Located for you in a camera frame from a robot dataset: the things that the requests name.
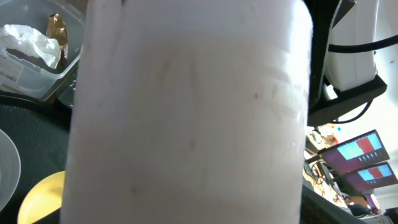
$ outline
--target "yellow bowl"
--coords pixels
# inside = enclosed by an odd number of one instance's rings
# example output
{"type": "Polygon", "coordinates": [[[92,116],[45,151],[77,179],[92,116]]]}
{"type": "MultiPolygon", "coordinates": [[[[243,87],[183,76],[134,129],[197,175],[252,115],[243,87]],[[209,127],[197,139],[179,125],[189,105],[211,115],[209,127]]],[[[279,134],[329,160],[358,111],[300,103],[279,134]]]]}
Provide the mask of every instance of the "yellow bowl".
{"type": "Polygon", "coordinates": [[[65,171],[52,174],[26,195],[18,213],[18,224],[34,223],[61,207],[65,171]]]}

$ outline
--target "barcode label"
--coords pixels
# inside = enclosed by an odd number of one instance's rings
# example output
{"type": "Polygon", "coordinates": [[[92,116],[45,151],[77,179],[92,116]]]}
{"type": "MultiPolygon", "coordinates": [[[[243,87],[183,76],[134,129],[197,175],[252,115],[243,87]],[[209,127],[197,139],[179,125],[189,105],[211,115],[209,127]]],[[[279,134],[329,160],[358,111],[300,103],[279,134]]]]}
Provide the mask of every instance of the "barcode label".
{"type": "Polygon", "coordinates": [[[4,77],[17,83],[23,71],[24,67],[22,65],[10,60],[7,56],[0,53],[0,81],[1,77],[4,77]]]}

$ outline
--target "transparent plastic container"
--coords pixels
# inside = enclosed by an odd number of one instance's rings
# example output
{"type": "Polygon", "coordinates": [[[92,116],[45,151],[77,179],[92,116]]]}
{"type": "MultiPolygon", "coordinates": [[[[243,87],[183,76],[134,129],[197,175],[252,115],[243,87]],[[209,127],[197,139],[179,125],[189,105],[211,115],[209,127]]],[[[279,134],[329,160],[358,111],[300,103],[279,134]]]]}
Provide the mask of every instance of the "transparent plastic container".
{"type": "Polygon", "coordinates": [[[85,23],[83,15],[63,0],[0,0],[0,27],[4,24],[28,25],[45,34],[48,17],[55,13],[65,21],[67,28],[66,66],[57,70],[40,68],[32,62],[16,57],[16,54],[10,54],[9,50],[0,45],[2,87],[34,98],[42,98],[57,80],[76,68],[80,58],[85,23]]]}

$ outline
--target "gold foil wrapper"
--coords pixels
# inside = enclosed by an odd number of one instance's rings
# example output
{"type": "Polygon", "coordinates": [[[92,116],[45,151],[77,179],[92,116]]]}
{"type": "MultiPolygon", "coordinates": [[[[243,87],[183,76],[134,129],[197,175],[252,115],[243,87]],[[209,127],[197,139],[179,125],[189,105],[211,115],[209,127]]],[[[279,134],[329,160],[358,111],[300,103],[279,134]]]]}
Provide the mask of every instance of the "gold foil wrapper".
{"type": "Polygon", "coordinates": [[[65,22],[58,13],[49,16],[47,23],[47,30],[45,32],[47,37],[56,39],[61,46],[61,63],[67,65],[68,59],[68,35],[65,22]]]}

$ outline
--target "white plate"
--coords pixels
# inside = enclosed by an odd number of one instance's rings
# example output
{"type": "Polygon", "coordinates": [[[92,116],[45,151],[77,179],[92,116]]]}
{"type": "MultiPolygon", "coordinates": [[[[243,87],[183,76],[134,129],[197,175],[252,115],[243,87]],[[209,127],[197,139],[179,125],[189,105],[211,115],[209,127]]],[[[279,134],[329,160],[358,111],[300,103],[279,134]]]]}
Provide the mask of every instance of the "white plate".
{"type": "Polygon", "coordinates": [[[21,174],[21,160],[17,147],[0,130],[0,211],[6,206],[17,187],[21,174]]]}

